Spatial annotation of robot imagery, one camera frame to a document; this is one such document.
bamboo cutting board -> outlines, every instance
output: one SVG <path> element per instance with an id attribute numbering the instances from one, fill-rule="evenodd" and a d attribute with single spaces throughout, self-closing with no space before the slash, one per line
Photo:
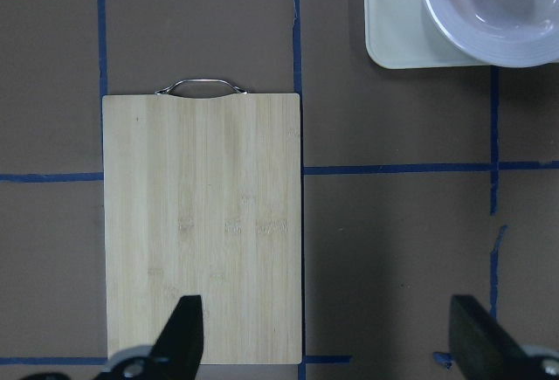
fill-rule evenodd
<path id="1" fill-rule="evenodd" d="M 103 137 L 109 355 L 201 294 L 202 363 L 299 363 L 299 96 L 105 96 Z"/>

metal screw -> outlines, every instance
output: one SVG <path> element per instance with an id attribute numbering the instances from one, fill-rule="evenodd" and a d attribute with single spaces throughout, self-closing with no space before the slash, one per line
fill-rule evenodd
<path id="1" fill-rule="evenodd" d="M 122 375 L 125 378 L 134 378 L 141 373 L 143 373 L 143 361 L 131 363 L 122 371 Z"/>
<path id="2" fill-rule="evenodd" d="M 542 360 L 542 368 L 550 376 L 559 377 L 559 361 L 545 358 Z"/>

white tray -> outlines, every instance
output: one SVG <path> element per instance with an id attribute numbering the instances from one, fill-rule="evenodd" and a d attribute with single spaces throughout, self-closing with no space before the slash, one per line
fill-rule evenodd
<path id="1" fill-rule="evenodd" d="M 369 56 L 386 68 L 476 66 L 432 22 L 423 0 L 365 0 Z"/>

cutting board handle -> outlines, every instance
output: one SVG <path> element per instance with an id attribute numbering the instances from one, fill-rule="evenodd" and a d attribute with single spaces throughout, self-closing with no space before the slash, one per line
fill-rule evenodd
<path id="1" fill-rule="evenodd" d="M 176 83 L 173 83 L 169 87 L 165 87 L 164 89 L 158 90 L 157 92 L 155 92 L 155 94 L 171 94 L 171 92 L 175 90 L 177 86 L 180 86 L 182 83 L 220 83 L 230 87 L 234 93 L 244 93 L 244 94 L 249 93 L 248 90 L 245 90 L 238 86 L 234 86 L 228 81 L 221 80 L 221 79 L 183 79 L 177 81 Z"/>

blue tape line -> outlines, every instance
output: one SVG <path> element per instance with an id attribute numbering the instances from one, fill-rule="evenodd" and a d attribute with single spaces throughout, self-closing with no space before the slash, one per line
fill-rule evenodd
<path id="1" fill-rule="evenodd" d="M 450 370 L 452 367 L 452 363 L 454 359 L 452 358 L 452 354 L 448 352 L 433 352 L 433 359 L 435 363 L 442 365 L 447 370 Z"/>
<path id="2" fill-rule="evenodd" d="M 0 358 L 0 365 L 105 365 L 105 357 L 9 357 Z"/>
<path id="3" fill-rule="evenodd" d="M 306 364 L 349 364 L 353 356 L 305 356 Z"/>
<path id="4" fill-rule="evenodd" d="M 307 365 L 305 361 L 297 366 L 297 380 L 306 380 L 307 379 Z"/>
<path id="5" fill-rule="evenodd" d="M 306 166 L 305 175 L 368 175 L 376 173 L 487 172 L 486 163 L 379 164 L 371 166 Z"/>
<path id="6" fill-rule="evenodd" d="M 107 1 L 97 0 L 97 29 L 99 38 L 99 92 L 102 98 L 108 93 L 107 83 Z"/>
<path id="7" fill-rule="evenodd" d="M 102 180 L 103 180 L 103 172 L 59 173 L 59 174 L 50 174 L 50 175 L 0 174 L 0 182 L 13 182 L 13 183 L 90 182 L 90 181 L 102 181 Z"/>
<path id="8" fill-rule="evenodd" d="M 507 231 L 507 226 L 503 225 L 499 229 L 499 235 L 495 240 L 495 245 L 493 250 L 491 251 L 491 272 L 490 272 L 490 285 L 491 291 L 489 294 L 489 301 L 491 303 L 491 308 L 489 310 L 489 314 L 494 318 L 497 319 L 497 302 L 499 299 L 499 250 L 500 245 L 503 241 L 503 237 L 505 236 L 505 232 Z"/>
<path id="9" fill-rule="evenodd" d="M 500 162 L 499 170 L 559 169 L 559 162 Z"/>
<path id="10" fill-rule="evenodd" d="M 499 67 L 490 66 L 491 84 L 491 203 L 490 214 L 497 213 L 499 198 Z"/>
<path id="11" fill-rule="evenodd" d="M 293 0 L 293 4 L 293 8 L 295 10 L 295 19 L 293 22 L 293 89 L 296 93 L 302 95 L 303 80 L 300 35 L 300 0 Z"/>

